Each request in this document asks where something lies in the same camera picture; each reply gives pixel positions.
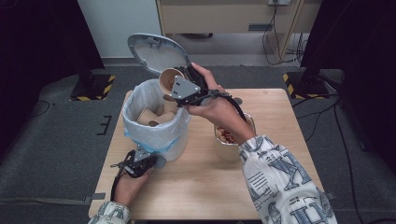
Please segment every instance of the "sleeve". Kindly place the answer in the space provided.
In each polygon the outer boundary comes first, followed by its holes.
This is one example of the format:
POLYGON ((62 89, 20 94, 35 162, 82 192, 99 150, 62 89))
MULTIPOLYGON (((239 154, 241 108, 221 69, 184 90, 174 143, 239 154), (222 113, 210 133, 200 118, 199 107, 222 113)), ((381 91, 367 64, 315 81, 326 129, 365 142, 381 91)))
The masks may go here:
POLYGON ((326 195, 285 147, 260 135, 239 150, 247 188, 262 223, 337 223, 326 195))
POLYGON ((105 202, 88 224, 125 224, 129 217, 128 207, 120 203, 105 202))

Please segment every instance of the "wall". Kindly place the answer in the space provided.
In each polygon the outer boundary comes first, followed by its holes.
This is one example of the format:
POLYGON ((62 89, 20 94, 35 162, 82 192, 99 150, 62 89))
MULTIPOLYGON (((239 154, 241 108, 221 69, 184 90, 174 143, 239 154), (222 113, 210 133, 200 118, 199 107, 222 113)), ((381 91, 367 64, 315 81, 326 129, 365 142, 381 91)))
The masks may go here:
POLYGON ((155 0, 78 0, 102 58, 133 58, 133 33, 161 34, 155 0))

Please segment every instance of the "white plastic bag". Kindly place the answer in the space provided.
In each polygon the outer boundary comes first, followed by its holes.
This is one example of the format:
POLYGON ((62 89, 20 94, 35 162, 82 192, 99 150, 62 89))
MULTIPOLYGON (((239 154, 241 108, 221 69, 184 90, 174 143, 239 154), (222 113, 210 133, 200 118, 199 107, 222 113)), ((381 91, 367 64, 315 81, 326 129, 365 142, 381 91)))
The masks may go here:
POLYGON ((191 119, 189 112, 181 107, 171 121, 155 127, 138 124, 136 119, 144 108, 156 111, 163 105, 163 95, 158 79, 142 82, 134 88, 122 109, 125 136, 130 137, 146 151, 162 154, 172 150, 180 136, 188 131, 191 119))

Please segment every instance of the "cup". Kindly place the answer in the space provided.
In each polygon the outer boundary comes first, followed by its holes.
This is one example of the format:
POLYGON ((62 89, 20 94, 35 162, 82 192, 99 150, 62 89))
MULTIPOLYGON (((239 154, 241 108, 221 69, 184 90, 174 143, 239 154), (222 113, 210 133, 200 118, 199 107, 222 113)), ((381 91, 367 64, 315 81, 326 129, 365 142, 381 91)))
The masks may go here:
POLYGON ((165 107, 163 105, 160 105, 160 107, 158 107, 157 112, 155 112, 155 114, 157 116, 161 116, 164 112, 165 112, 165 107))
MULTIPOLYGON (((256 132, 253 118, 245 113, 245 118, 252 128, 253 132, 256 132)), ((215 152, 224 161, 240 161, 239 157, 239 146, 236 143, 225 142, 225 137, 222 136, 221 131, 215 126, 215 152)))
POLYGON ((175 76, 184 77, 184 74, 175 68, 167 68, 160 74, 160 87, 167 95, 171 94, 175 76))
POLYGON ((142 113, 140 113, 139 118, 137 118, 136 122, 141 125, 149 125, 151 120, 155 120, 158 118, 156 114, 154 114, 151 110, 145 108, 142 113))
POLYGON ((172 96, 166 94, 163 96, 163 111, 164 113, 172 112, 177 114, 177 102, 172 96))
POLYGON ((167 112, 159 116, 158 118, 151 120, 148 122, 148 125, 151 127, 155 127, 159 124, 171 121, 175 117, 175 114, 173 112, 167 112))

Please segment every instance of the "trash can lid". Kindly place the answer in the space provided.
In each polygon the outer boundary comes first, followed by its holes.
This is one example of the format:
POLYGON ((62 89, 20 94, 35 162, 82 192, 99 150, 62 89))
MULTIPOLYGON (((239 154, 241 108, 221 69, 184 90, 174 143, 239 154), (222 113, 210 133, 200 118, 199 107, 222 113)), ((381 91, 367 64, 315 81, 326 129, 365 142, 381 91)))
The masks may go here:
POLYGON ((140 64, 157 76, 166 68, 187 67, 190 64, 186 50, 162 35, 133 34, 128 38, 128 46, 140 64))

